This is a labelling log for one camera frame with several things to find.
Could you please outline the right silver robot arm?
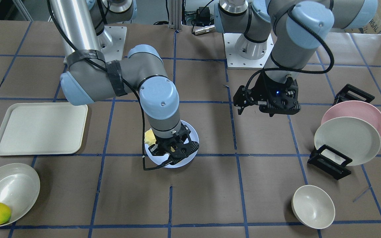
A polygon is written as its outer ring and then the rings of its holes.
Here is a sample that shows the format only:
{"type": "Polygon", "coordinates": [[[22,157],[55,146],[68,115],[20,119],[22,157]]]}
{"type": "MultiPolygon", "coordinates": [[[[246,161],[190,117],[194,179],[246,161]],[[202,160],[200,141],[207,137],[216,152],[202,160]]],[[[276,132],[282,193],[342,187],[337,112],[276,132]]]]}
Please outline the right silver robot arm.
{"type": "Polygon", "coordinates": [[[75,106],[133,93],[142,117],[147,117],[155,141],[142,142],[142,153],[156,164],[152,169],[178,168],[190,163],[199,149],[196,130],[180,118],[180,98],[154,47],[136,45],[126,59],[108,61],[91,16],[94,5],[85,0],[48,0],[47,8],[64,40],[68,71],[60,83],[75,106]]]}

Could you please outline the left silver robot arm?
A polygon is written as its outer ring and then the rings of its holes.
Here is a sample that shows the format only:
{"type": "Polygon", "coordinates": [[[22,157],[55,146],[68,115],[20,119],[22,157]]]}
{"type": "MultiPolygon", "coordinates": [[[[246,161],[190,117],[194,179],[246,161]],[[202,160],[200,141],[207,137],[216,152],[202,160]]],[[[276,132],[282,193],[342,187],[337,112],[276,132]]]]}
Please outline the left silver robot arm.
{"type": "Polygon", "coordinates": [[[276,36],[266,64],[233,97],[238,114],[252,105],[270,116],[298,113],[298,74],[325,74],[334,66],[334,56],[325,43],[330,30],[364,26],[377,7],[376,0],[218,1],[216,31],[240,33],[242,57],[251,58],[248,46],[263,49],[270,33],[276,36]]]}

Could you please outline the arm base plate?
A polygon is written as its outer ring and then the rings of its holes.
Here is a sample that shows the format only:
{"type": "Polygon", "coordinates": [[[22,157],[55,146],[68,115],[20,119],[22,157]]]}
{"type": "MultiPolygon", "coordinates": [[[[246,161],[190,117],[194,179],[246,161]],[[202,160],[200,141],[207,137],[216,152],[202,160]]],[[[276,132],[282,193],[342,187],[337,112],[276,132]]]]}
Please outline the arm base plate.
{"type": "Polygon", "coordinates": [[[274,46],[271,34],[263,43],[250,42],[238,33],[224,33],[223,39],[228,69],[262,69],[274,46]]]}
{"type": "Polygon", "coordinates": [[[126,33],[125,26],[105,26],[99,36],[89,27],[86,30],[74,27],[65,30],[66,36],[76,48],[98,50],[103,53],[106,62],[123,58],[126,33]]]}

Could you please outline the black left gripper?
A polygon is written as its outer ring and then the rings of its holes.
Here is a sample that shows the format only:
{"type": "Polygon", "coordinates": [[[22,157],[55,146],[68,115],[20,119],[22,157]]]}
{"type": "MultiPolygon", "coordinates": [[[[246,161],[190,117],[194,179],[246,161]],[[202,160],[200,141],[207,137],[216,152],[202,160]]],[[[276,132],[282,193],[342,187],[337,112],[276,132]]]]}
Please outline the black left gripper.
{"type": "Polygon", "coordinates": [[[269,78],[264,70],[258,70],[246,85],[239,86],[233,104],[238,107],[239,115],[245,107],[252,105],[258,105],[259,110],[270,117],[275,114],[294,115],[301,110],[297,81],[287,74],[285,83],[278,83],[269,78]]]}

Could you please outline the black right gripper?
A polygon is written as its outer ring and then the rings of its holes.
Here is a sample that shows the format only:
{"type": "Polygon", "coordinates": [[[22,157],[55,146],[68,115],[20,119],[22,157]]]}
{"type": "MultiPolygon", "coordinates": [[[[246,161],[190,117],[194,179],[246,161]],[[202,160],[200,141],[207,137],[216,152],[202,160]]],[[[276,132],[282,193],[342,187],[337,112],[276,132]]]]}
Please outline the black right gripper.
{"type": "Polygon", "coordinates": [[[148,156],[158,166],[183,166],[193,159],[199,142],[191,139],[191,130],[180,130],[173,137],[155,135],[156,144],[148,146],[148,156]]]}

